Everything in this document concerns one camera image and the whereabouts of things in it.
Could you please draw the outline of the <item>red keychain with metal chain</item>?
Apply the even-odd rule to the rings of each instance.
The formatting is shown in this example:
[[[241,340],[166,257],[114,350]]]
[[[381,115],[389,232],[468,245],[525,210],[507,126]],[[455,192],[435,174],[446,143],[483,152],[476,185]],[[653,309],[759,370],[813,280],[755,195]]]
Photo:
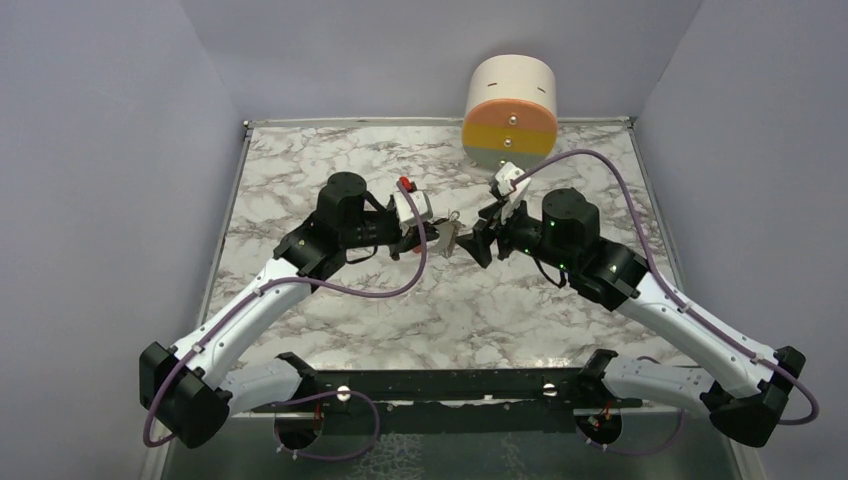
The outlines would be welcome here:
[[[452,210],[447,217],[424,223],[429,257],[450,258],[453,255],[459,233],[464,228],[460,218],[461,213]]]

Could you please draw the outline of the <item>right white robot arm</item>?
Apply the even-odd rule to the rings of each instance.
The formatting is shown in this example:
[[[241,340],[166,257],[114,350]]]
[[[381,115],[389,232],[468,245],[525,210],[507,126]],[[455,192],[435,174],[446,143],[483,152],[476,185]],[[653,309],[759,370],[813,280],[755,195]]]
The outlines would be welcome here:
[[[457,244],[482,267],[513,252],[537,268],[557,268],[553,285],[649,328],[695,361],[672,367],[598,350],[577,380],[579,398],[600,407],[612,398],[640,399],[709,418],[725,436],[749,447],[766,445],[788,403],[792,379],[805,356],[791,346],[774,349],[708,312],[650,271],[647,260],[600,234],[598,208],[573,188],[542,200],[542,216],[524,201],[505,199],[483,208]]]

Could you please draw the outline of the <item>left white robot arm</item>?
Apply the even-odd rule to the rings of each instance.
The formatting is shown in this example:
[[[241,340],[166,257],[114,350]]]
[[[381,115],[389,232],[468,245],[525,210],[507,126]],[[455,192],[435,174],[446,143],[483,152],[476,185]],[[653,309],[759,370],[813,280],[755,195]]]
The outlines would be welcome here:
[[[286,234],[251,282],[211,321],[171,346],[152,342],[139,357],[140,403],[147,416],[142,441],[148,448],[178,439],[196,448],[236,413],[272,402],[290,410],[313,401],[314,384],[307,365],[283,355],[258,368],[256,375],[236,375],[236,360],[277,319],[323,288],[360,298],[384,299],[410,290],[424,270],[391,291],[356,291],[329,283],[350,264],[351,249],[381,246],[392,257],[427,247],[433,218],[428,195],[402,177],[387,205],[369,192],[352,172],[331,175],[318,193],[314,211]]]

